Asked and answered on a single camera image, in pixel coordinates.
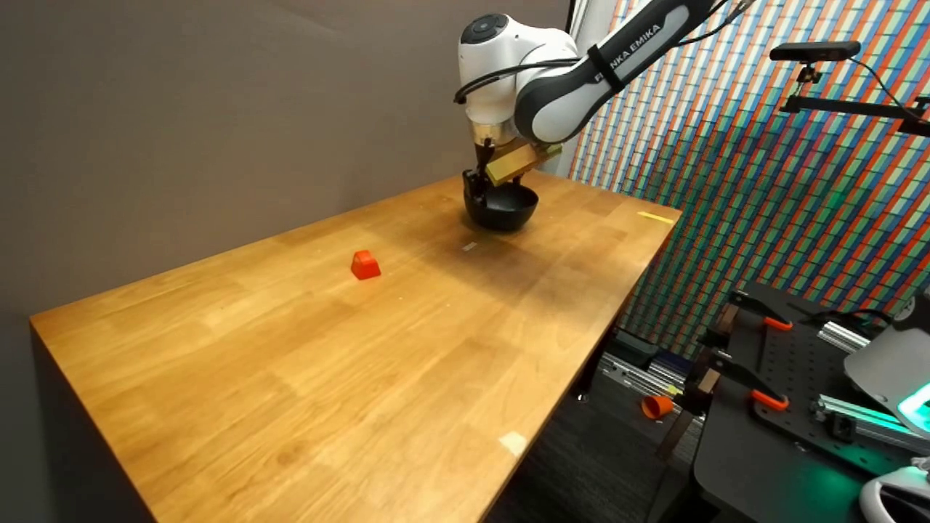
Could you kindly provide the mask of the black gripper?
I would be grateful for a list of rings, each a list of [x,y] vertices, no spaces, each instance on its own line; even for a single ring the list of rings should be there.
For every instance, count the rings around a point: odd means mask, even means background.
[[[474,154],[476,154],[476,173],[492,178],[492,169],[495,169],[492,163],[498,156],[498,144],[492,140],[486,140],[486,141],[474,144]]]

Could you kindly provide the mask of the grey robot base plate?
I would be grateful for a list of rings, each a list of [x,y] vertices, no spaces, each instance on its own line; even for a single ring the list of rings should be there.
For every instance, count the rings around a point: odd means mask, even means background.
[[[849,380],[909,430],[930,436],[930,333],[888,329],[843,359]]]

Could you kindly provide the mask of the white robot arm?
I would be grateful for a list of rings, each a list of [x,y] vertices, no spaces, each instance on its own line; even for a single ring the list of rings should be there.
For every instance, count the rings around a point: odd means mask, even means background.
[[[580,47],[564,28],[528,25],[506,11],[464,24],[457,40],[458,88],[476,172],[502,179],[512,141],[561,144],[593,114],[717,11],[715,0],[649,0],[617,28]]]

